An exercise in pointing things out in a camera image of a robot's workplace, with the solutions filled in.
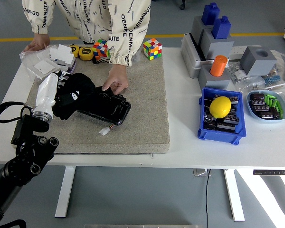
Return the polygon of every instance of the hand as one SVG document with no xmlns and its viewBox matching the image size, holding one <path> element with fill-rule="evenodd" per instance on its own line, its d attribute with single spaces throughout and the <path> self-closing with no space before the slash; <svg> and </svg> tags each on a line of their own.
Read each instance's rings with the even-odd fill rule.
<svg viewBox="0 0 285 228">
<path fill-rule="evenodd" d="M 107 90 L 111 87 L 115 95 L 119 94 L 123 89 L 129 86 L 126 66 L 113 64 L 112 69 L 109 71 L 109 77 L 105 81 L 102 90 Z"/>
<path fill-rule="evenodd" d="M 33 41 L 22 51 L 40 51 L 46 49 L 50 43 L 48 34 L 35 33 Z"/>
</svg>

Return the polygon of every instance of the white table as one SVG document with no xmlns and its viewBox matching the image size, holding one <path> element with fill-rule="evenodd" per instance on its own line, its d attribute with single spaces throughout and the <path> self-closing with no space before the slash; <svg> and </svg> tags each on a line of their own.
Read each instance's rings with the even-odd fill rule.
<svg viewBox="0 0 285 228">
<path fill-rule="evenodd" d="M 65 176 L 64 183 L 69 189 L 66 194 L 70 193 L 75 166 L 78 165 L 224 169 L 231 206 L 234 207 L 240 203 L 238 190 L 234 187 L 236 186 L 234 169 L 285 170 L 285 120 L 277 124 L 261 123 L 251 117 L 246 104 L 244 104 L 244 116 L 247 136 L 240 139 L 239 145 L 197 138 L 201 91 L 198 80 L 189 77 L 180 50 L 176 47 L 164 48 L 162 55 L 170 131 L 168 152 L 152 156 L 149 154 L 55 155 L 48 163 L 66 166 L 68 175 Z M 25 102 L 31 86 L 32 82 L 29 81 L 25 68 L 21 65 L 3 101 Z M 6 110 L 1 118 L 19 116 L 19 111 L 20 108 L 11 107 L 10 111 Z M 15 126 L 16 122 L 0 123 L 0 163 L 6 163 L 15 156 L 15 148 L 10 144 Z M 234 220 L 244 220 L 241 205 L 239 214 L 236 208 L 232 210 Z"/>
</svg>

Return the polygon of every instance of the person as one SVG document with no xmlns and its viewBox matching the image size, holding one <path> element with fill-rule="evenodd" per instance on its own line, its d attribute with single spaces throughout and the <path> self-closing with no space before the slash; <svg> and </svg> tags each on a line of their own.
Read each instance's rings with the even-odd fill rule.
<svg viewBox="0 0 285 228">
<path fill-rule="evenodd" d="M 113 66 L 102 90 L 111 87 L 114 94 L 119 94 L 127 88 L 126 67 L 132 65 L 132 56 L 147 33 L 151 0 L 22 0 L 34 33 L 33 41 L 23 51 L 42 50 L 50 44 L 48 27 L 55 5 L 80 40 L 90 44 L 107 40 Z"/>
</svg>

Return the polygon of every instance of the rubik's cube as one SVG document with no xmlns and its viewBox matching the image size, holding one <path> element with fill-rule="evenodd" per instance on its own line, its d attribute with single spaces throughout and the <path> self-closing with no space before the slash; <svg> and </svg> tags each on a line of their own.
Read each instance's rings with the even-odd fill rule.
<svg viewBox="0 0 285 228">
<path fill-rule="evenodd" d="M 162 44 L 155 38 L 143 43 L 143 52 L 149 60 L 162 56 Z"/>
<path fill-rule="evenodd" d="M 99 39 L 92 47 L 93 54 L 96 60 L 100 60 L 101 58 L 110 57 L 110 53 L 108 50 L 107 41 L 103 39 Z"/>
</svg>

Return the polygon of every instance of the yellow floor line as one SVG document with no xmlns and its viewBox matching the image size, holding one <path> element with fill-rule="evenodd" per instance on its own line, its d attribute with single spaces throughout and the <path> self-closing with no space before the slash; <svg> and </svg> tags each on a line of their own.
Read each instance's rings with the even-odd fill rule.
<svg viewBox="0 0 285 228">
<path fill-rule="evenodd" d="M 283 36 L 283 32 L 264 32 L 264 33 L 231 33 L 232 37 L 264 37 L 264 36 Z M 157 34 L 146 35 L 146 38 L 182 38 L 184 34 Z M 51 37 L 51 40 L 76 40 L 77 37 Z M 32 41 L 33 38 L 0 38 L 0 42 L 23 42 Z"/>
</svg>

